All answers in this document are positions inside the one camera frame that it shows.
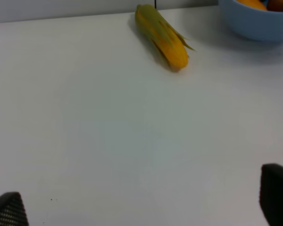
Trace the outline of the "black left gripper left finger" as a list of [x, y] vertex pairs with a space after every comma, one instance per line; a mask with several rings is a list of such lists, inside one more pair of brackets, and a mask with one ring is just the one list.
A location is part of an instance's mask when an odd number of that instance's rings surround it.
[[0, 196], [0, 226], [28, 226], [28, 218], [19, 192]]

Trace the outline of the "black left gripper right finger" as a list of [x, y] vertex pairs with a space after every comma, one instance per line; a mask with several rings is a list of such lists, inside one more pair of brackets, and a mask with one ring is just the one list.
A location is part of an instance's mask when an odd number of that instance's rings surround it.
[[270, 226], [283, 226], [283, 166], [262, 165], [259, 204]]

